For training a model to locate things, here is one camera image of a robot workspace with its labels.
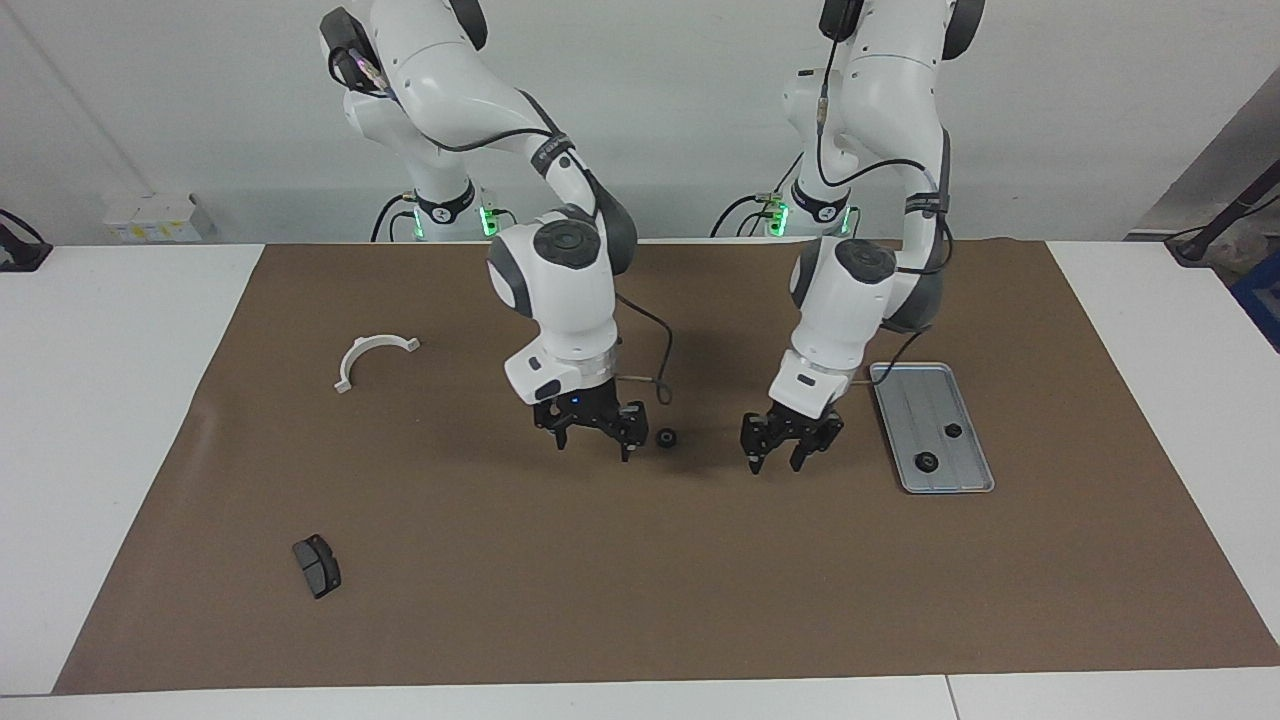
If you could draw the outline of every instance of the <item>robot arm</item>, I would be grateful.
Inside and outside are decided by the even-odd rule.
[[[495,292],[540,329],[507,361],[507,378],[561,448],[568,427],[593,427],[618,441],[626,460],[648,437],[644,405],[620,406],[613,379],[613,275],[635,254],[631,217],[536,100],[480,60],[484,20],[474,0],[375,0],[371,35],[344,10],[335,13],[342,15],[321,26],[330,67],[337,63],[351,90],[392,102],[438,151],[422,151],[401,127],[396,135],[413,147],[402,156],[430,168],[434,181],[445,177],[438,170],[456,154],[506,150],[527,160],[559,196],[561,208],[508,228],[490,246]],[[453,187],[460,177],[452,176]]]
[[[424,240],[476,240],[488,234],[480,218],[468,222],[477,192],[461,155],[428,142],[394,100],[348,91],[343,110],[356,132],[387,146],[404,163],[413,181],[415,215]]]
[[[788,439],[799,441],[791,455],[796,471],[809,455],[826,451],[844,427],[835,402],[852,384],[876,331],[923,332],[937,314],[950,232],[950,140],[934,86],[938,63],[968,47],[982,3],[961,0],[961,10],[951,0],[827,1],[820,27],[844,42],[833,47],[837,69],[827,78],[801,72],[785,95],[805,145],[790,191],[791,227],[826,237],[804,247],[791,275],[801,318],[769,388],[773,407],[742,420],[753,471]],[[896,254],[829,237],[859,165],[846,138],[883,160],[911,163],[897,165],[908,197]]]

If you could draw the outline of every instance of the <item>white plastic bracket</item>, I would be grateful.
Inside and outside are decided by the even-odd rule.
[[[416,337],[412,340],[404,340],[398,334],[357,337],[356,342],[351,343],[351,350],[348,350],[347,355],[342,357],[342,366],[338,368],[338,383],[333,386],[333,389],[339,393],[351,389],[351,368],[356,364],[356,360],[375,347],[384,347],[388,345],[394,345],[406,352],[413,352],[421,346]]]

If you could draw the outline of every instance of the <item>metal tray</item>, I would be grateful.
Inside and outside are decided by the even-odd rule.
[[[879,379],[887,368],[887,363],[872,365],[870,377]],[[899,363],[876,386],[876,401],[906,492],[996,489],[951,368],[942,363]]]

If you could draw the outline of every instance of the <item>table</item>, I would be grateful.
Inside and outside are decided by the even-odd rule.
[[[1275,635],[1280,487],[1267,441],[1280,430],[1280,357],[1212,273],[1179,268],[1162,246],[1051,250]],[[9,441],[0,457],[0,570],[20,578],[0,587],[0,693],[38,696],[52,687],[260,252],[64,247],[40,273],[0,283],[0,306],[23,309],[0,318],[8,370],[0,437]],[[1280,669],[37,697],[0,701],[0,715],[160,716],[198,707],[210,717],[274,716],[273,707],[296,714],[343,703],[353,716],[415,707],[458,717],[959,711],[972,720],[1193,717],[1213,707],[1271,717],[1280,714]]]

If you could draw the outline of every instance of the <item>black cable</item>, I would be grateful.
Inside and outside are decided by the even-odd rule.
[[[23,220],[18,215],[14,215],[13,213],[10,213],[10,211],[8,211],[8,210],[5,210],[3,208],[0,208],[0,215],[4,215],[9,220],[12,220],[13,224],[15,224],[19,228],[27,231],[27,234],[29,234],[31,237],[36,238],[41,245],[49,245],[47,242],[45,242],[45,238],[40,234],[40,232],[36,228],[31,227],[31,223],[28,223],[27,220]]]
[[[627,307],[635,310],[636,313],[644,315],[645,318],[649,318],[654,323],[658,323],[658,325],[660,325],[662,329],[667,331],[667,350],[664,350],[662,354],[662,364],[658,365],[658,374],[654,375],[653,378],[630,378],[630,379],[637,379],[641,382],[653,383],[654,393],[658,397],[658,405],[671,405],[672,401],[671,386],[667,384],[663,378],[666,378],[667,375],[667,363],[671,361],[671,350],[676,345],[676,331],[671,329],[671,325],[667,324],[667,320],[663,320],[658,315],[654,315],[653,313],[627,300],[626,297],[622,296],[621,292],[614,295],[617,295],[618,302],[626,305]]]
[[[370,97],[388,99],[389,96],[387,94],[375,94],[375,92],[369,92],[367,90],[362,90],[362,88],[358,88],[358,87],[352,87],[352,86],[347,85],[347,82],[343,81],[338,76],[338,69],[334,65],[334,63],[337,63],[338,55],[343,54],[343,53],[346,53],[348,58],[351,56],[351,51],[348,49],[346,49],[346,47],[334,47],[333,50],[329,51],[329,77],[332,77],[333,81],[337,82],[338,85],[340,85],[340,86],[343,86],[347,90],[351,90],[353,92],[358,92],[361,95],[367,95]],[[516,129],[503,131],[503,132],[499,132],[497,135],[492,135],[492,136],[489,136],[489,137],[486,137],[484,140],[477,140],[475,142],[468,142],[466,145],[445,145],[444,142],[440,142],[439,140],[435,140],[434,137],[431,137],[431,136],[429,136],[426,133],[421,133],[421,136],[425,137],[428,142],[430,142],[431,145],[439,147],[440,150],[448,150],[449,152],[468,152],[471,150],[479,150],[481,147],[488,147],[489,145],[493,145],[494,142],[498,142],[500,140],[507,140],[508,137],[515,137],[517,135],[540,135],[540,136],[548,137],[548,138],[556,137],[556,133],[553,133],[550,131],[541,129],[541,128],[516,128]]]
[[[1261,211],[1266,210],[1267,208],[1275,205],[1275,202],[1277,200],[1280,200],[1280,195],[1276,195],[1275,197],[1272,197],[1271,200],[1267,200],[1262,205],[1258,205],[1257,208],[1251,209],[1248,213],[1244,213],[1243,215],[1240,215],[1239,218],[1236,218],[1235,222],[1238,223],[1238,222],[1243,220],[1244,218],[1249,218],[1252,215],[1257,215],[1258,213],[1261,213]],[[1202,231],[1202,229],[1204,229],[1207,227],[1208,225],[1198,225],[1198,227],[1194,227],[1194,228],[1187,228],[1184,231],[1178,231],[1174,234],[1166,234],[1165,240],[1162,240],[1161,242],[1171,242],[1174,240],[1178,240],[1179,237],[1183,237],[1184,234],[1192,234],[1193,232],[1199,232],[1199,231]]]
[[[728,208],[724,209],[723,213],[721,213],[719,219],[716,220],[714,225],[712,225],[712,232],[707,237],[716,237],[716,233],[719,232],[721,225],[724,224],[724,220],[728,219],[728,217],[733,213],[733,210],[737,210],[739,208],[741,208],[742,205],[746,205],[748,202],[755,202],[755,201],[756,200],[755,200],[754,195],[744,195],[742,197],[739,197],[737,200],[735,200]]]
[[[755,228],[751,228],[751,234],[742,234],[742,231],[746,229],[746,223],[750,223],[754,219],[756,227],[759,227],[760,220],[763,218],[772,218],[772,217],[773,217],[773,213],[751,213],[750,215],[742,218],[742,224],[737,225],[737,234],[735,234],[733,237],[751,237],[751,236],[754,236],[755,234]]]
[[[397,193],[387,201],[387,205],[383,205],[381,211],[378,213],[378,219],[374,220],[374,232],[369,233],[369,242],[378,242],[378,233],[383,229],[383,220],[387,219],[387,213],[390,213],[392,208],[394,208],[397,202],[408,202],[404,199],[404,195],[406,193],[403,192]]]
[[[823,76],[822,76],[822,92],[818,94],[818,102],[819,102],[819,106],[820,106],[820,110],[819,110],[820,119],[818,120],[818,152],[817,152],[818,177],[822,178],[822,182],[826,183],[827,187],[841,187],[841,186],[845,186],[845,184],[849,184],[849,183],[856,181],[858,178],[865,176],[867,173],[870,173],[873,170],[878,170],[881,168],[887,168],[887,167],[891,167],[891,165],[908,165],[908,167],[911,167],[911,168],[915,168],[915,169],[920,170],[922,173],[924,173],[925,177],[929,177],[929,169],[928,168],[925,168],[920,163],[916,163],[915,160],[909,160],[906,158],[896,158],[893,160],[882,160],[879,163],[876,163],[874,165],[869,165],[867,168],[863,168],[861,170],[859,170],[859,172],[849,176],[847,178],[845,178],[845,179],[842,179],[840,182],[831,182],[831,178],[827,177],[827,168],[822,164],[822,136],[823,136],[823,132],[827,128],[827,102],[831,99],[831,68],[836,63],[836,49],[837,47],[840,47],[840,41],[833,40],[831,42],[831,54],[827,55],[827,69],[823,72]],[[932,177],[929,177],[929,182],[931,182],[931,184],[934,182]]]
[[[434,137],[426,135],[425,132],[420,132],[420,135],[425,137],[426,141],[430,142],[431,145],[439,147],[440,150],[448,150],[449,152],[470,152],[471,150],[480,150],[481,147],[488,147],[494,142],[498,142],[499,140],[507,140],[508,137],[516,137],[517,135],[540,135],[543,137],[556,137],[554,133],[545,131],[543,128],[516,128],[516,129],[503,131],[497,135],[492,135],[484,140],[477,140],[475,142],[468,142],[466,145],[445,145],[439,140],[435,140]]]
[[[399,220],[401,218],[411,218],[413,223],[417,223],[417,215],[415,215],[412,210],[403,210],[392,215],[392,222],[387,225],[388,233],[392,236],[392,242],[396,242],[396,220]]]
[[[1262,205],[1258,205],[1257,208],[1254,208],[1254,209],[1249,210],[1248,213],[1240,215],[1240,219],[1243,220],[1244,218],[1248,218],[1249,215],[1257,215],[1258,213],[1261,213],[1261,211],[1266,210],[1267,208],[1275,205],[1276,200],[1280,200],[1280,195],[1276,195],[1271,200],[1267,200]]]
[[[858,240],[858,228],[863,227],[863,209],[861,208],[850,208],[849,211],[858,213],[858,220],[854,222],[854,229],[849,233],[850,238]]]
[[[791,161],[791,167],[787,168],[787,172],[782,173],[782,179],[778,181],[778,184],[773,186],[773,193],[774,195],[777,195],[778,192],[782,192],[782,186],[787,183],[787,178],[791,177],[791,173],[796,172],[796,168],[800,167],[800,160],[803,160],[803,159],[804,159],[804,152],[796,155],[796,159]],[[759,228],[760,228],[760,219],[756,218],[755,219],[755,224],[751,225],[751,236],[754,236],[755,231],[758,231]]]
[[[879,387],[881,383],[883,383],[888,378],[888,374],[893,372],[893,368],[897,366],[897,363],[899,363],[899,360],[902,359],[902,355],[906,352],[906,348],[911,347],[913,342],[920,340],[920,336],[924,334],[924,332],[928,331],[928,329],[929,328],[924,328],[923,331],[916,331],[915,333],[911,334],[911,337],[906,338],[906,342],[902,343],[902,347],[899,347],[897,352],[893,354],[893,359],[888,361],[888,366],[884,368],[884,372],[881,374],[879,379],[872,379],[872,369],[868,365],[868,368],[867,368],[867,378],[868,379],[865,379],[865,380],[858,380],[858,382],[855,382],[852,384]]]
[[[947,224],[947,217],[946,217],[946,214],[945,213],[938,213],[937,218],[938,218],[938,227],[942,228],[942,237],[943,237],[943,240],[946,240],[946,243],[947,243],[947,255],[946,255],[946,258],[942,259],[942,263],[940,263],[937,268],[929,268],[928,266],[928,260],[925,260],[925,268],[922,269],[922,270],[916,270],[914,268],[899,268],[897,269],[899,273],[902,273],[905,275],[923,275],[923,277],[936,275],[936,274],[941,273],[942,270],[946,270],[947,265],[951,264],[951,256],[955,255],[955,250],[956,250],[956,238],[955,238],[954,234],[951,234],[951,225]]]

